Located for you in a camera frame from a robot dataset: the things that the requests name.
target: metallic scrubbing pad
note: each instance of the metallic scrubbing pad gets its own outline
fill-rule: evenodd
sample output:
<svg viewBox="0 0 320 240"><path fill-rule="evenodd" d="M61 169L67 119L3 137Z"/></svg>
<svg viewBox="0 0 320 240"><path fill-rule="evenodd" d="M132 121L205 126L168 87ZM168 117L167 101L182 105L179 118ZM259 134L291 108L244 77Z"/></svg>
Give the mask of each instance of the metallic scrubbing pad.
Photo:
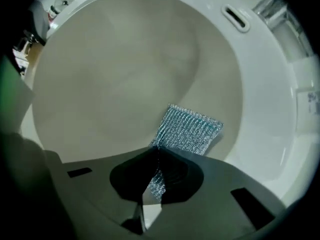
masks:
<svg viewBox="0 0 320 240"><path fill-rule="evenodd" d="M156 136L149 146L180 149L202 156L222 128L223 123L218 120L169 104ZM148 188L161 201L166 188L159 168Z"/></svg>

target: black slot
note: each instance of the black slot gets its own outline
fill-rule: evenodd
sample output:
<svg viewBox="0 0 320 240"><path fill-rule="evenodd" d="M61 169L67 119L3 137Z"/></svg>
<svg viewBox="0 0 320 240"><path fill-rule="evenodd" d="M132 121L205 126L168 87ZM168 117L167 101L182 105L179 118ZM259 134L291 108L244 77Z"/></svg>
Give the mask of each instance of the black slot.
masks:
<svg viewBox="0 0 320 240"><path fill-rule="evenodd" d="M270 223L275 217L245 188L231 191L256 230Z"/></svg>
<svg viewBox="0 0 320 240"><path fill-rule="evenodd" d="M68 171L67 173L70 178L73 178L73 177L78 177L80 175L91 173L91 172L92 172L92 170L90 168L86 167L86 168L81 168L78 170L71 170L71 171Z"/></svg>
<svg viewBox="0 0 320 240"><path fill-rule="evenodd" d="M232 11L230 10L230 8L226 8L225 11L236 20L236 22L238 22L240 24L240 26L242 28L244 28L246 26L246 24Z"/></svg>

